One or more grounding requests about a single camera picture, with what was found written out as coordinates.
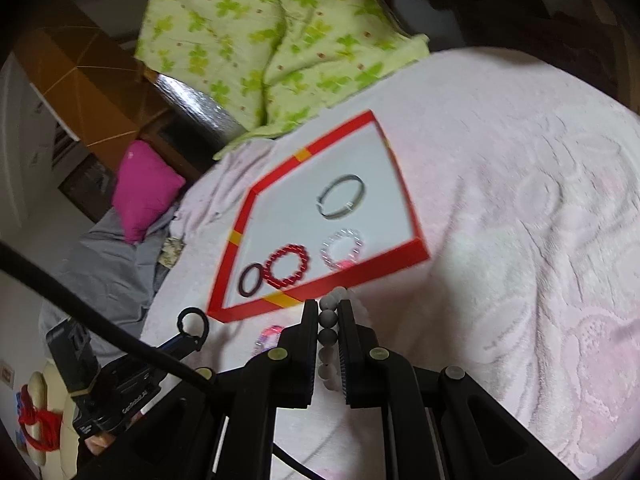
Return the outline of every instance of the gray bead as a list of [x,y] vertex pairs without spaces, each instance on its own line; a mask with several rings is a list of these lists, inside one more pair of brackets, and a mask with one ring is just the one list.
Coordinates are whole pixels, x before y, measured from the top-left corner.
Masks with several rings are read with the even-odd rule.
[[335,379],[337,370],[333,365],[320,365],[318,367],[318,376],[323,380]]
[[330,328],[323,328],[318,333],[318,342],[322,346],[332,346],[338,341],[338,335]]
[[330,392],[339,392],[340,391],[340,383],[335,379],[328,379],[326,381],[322,381],[324,387]]
[[318,351],[318,358],[321,363],[329,364],[334,360],[334,347],[332,346],[323,346]]
[[323,310],[318,316],[318,323],[324,328],[331,328],[338,322],[338,315],[333,310]]
[[338,308],[338,302],[330,293],[320,298],[320,310],[335,310],[336,308]]
[[343,286],[335,287],[334,290],[330,292],[330,294],[336,299],[338,303],[340,303],[341,300],[349,299],[349,296],[347,294],[347,289],[344,288]]

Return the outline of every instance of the gray blanket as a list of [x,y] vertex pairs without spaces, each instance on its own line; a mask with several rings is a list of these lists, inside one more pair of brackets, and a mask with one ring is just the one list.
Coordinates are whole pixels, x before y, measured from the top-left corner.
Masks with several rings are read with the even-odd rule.
[[[120,217],[115,209],[110,209],[73,246],[57,279],[105,318],[140,337],[146,311],[168,272],[156,262],[175,209],[172,206],[154,222],[144,241],[136,245],[124,241]],[[42,339],[67,317],[45,302],[38,326]],[[101,365],[123,355],[97,335],[92,333],[91,337],[91,346]]]

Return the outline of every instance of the electrical outlet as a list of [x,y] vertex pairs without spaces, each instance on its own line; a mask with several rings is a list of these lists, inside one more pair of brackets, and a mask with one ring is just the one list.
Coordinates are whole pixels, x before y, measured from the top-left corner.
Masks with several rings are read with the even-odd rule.
[[14,389],[15,371],[4,361],[0,361],[0,381],[12,390]]

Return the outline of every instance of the black cable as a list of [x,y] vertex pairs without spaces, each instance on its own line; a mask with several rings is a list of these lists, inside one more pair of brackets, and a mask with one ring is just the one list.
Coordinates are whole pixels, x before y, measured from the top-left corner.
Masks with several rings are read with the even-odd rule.
[[[31,263],[21,254],[0,241],[0,270],[15,278],[33,290],[66,314],[82,323],[91,332],[113,344],[123,352],[146,361],[171,375],[182,379],[191,386],[201,390],[209,398],[214,398],[213,384],[196,371],[153,346],[143,343],[111,321],[98,314],[94,309],[78,298],[66,286],[37,265]],[[321,476],[297,462],[279,446],[273,444],[273,454],[309,480],[324,480]]]
[[299,472],[302,476],[306,476],[309,480],[324,480],[319,474],[314,473],[311,469],[302,465],[292,456],[289,456],[281,448],[273,444],[273,454],[287,464],[290,468]]

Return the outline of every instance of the yellow tape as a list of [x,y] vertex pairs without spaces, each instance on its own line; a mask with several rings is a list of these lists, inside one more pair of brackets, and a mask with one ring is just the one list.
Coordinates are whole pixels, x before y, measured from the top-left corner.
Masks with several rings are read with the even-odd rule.
[[298,160],[298,162],[303,162],[304,160],[307,160],[310,156],[311,156],[311,152],[306,148],[302,148],[299,152],[296,152],[296,154],[294,155],[294,157]]
[[229,241],[233,245],[240,245],[240,240],[242,240],[242,233],[239,233],[236,230],[231,231],[231,234],[229,235]]
[[280,308],[289,308],[290,306],[296,306],[297,304],[302,303],[300,300],[287,296],[284,292],[280,291],[269,294],[263,299],[269,301],[269,303],[279,306]]

